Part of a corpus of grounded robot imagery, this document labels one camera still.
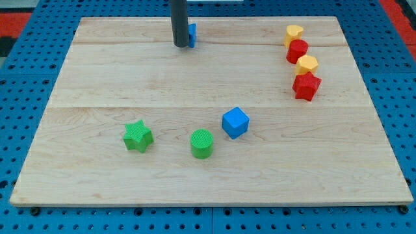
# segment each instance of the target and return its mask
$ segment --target blue block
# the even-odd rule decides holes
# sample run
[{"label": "blue block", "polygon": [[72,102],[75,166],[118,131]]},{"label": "blue block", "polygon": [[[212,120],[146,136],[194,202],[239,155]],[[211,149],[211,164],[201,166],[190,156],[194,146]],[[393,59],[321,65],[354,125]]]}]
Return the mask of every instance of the blue block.
[{"label": "blue block", "polygon": [[188,31],[189,31],[189,47],[193,48],[195,47],[195,42],[196,42],[196,23],[192,23],[188,25]]},{"label": "blue block", "polygon": [[239,107],[235,107],[222,116],[222,129],[231,139],[236,139],[247,132],[249,120]]}]

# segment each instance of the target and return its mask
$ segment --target green star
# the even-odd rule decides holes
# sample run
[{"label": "green star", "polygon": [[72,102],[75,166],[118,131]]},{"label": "green star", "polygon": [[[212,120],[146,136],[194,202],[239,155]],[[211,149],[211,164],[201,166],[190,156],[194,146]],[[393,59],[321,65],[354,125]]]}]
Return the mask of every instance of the green star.
[{"label": "green star", "polygon": [[153,143],[153,135],[150,129],[144,125],[143,120],[136,123],[127,123],[124,127],[123,140],[128,150],[138,150],[144,153],[146,148]]}]

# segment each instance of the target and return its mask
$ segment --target blue cube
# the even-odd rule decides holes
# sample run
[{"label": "blue cube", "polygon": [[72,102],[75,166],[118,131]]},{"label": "blue cube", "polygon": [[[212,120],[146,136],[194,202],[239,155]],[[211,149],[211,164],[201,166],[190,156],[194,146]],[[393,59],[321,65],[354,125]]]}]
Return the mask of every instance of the blue cube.
[{"label": "blue cube", "polygon": [[236,139],[247,132],[249,120],[249,117],[239,107],[235,107],[222,116],[222,129],[231,139]]}]

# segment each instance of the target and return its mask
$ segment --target toy block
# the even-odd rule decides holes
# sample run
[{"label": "toy block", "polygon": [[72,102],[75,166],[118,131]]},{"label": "toy block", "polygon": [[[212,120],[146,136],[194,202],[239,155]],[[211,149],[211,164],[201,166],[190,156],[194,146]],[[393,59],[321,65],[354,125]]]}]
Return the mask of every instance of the toy block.
[{"label": "toy block", "polygon": [[189,47],[195,47],[196,42],[196,23],[192,23],[188,26],[189,30]]},{"label": "toy block", "polygon": [[321,81],[322,79],[315,77],[310,71],[303,75],[297,75],[292,87],[296,92],[295,98],[312,101]]},{"label": "toy block", "polygon": [[304,40],[293,40],[287,50],[287,61],[296,64],[300,57],[306,55],[307,48],[308,45]]},{"label": "toy block", "polygon": [[190,151],[197,159],[206,159],[213,153],[213,135],[206,129],[198,129],[190,136]]},{"label": "toy block", "polygon": [[289,45],[293,40],[298,40],[302,36],[304,32],[304,28],[298,25],[288,25],[286,27],[286,35],[285,35],[285,47],[289,48]]},{"label": "toy block", "polygon": [[123,141],[128,150],[138,150],[144,153],[146,148],[153,143],[153,135],[150,129],[144,125],[143,120],[125,124],[124,127]]},{"label": "toy block", "polygon": [[247,132],[249,121],[249,117],[239,107],[235,107],[222,116],[222,129],[231,139],[236,139]]},{"label": "toy block", "polygon": [[315,72],[317,72],[318,65],[318,61],[315,57],[304,55],[298,58],[298,62],[296,62],[296,67],[294,69],[294,74],[303,75],[307,72],[315,74]]}]

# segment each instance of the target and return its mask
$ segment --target red hexagonal block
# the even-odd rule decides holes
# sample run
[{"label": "red hexagonal block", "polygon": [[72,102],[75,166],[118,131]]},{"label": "red hexagonal block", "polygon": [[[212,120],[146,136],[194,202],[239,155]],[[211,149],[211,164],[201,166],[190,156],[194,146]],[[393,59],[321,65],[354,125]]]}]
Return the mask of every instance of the red hexagonal block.
[{"label": "red hexagonal block", "polygon": [[296,92],[295,98],[312,101],[321,81],[322,79],[315,77],[310,71],[303,75],[297,75],[292,87]]}]

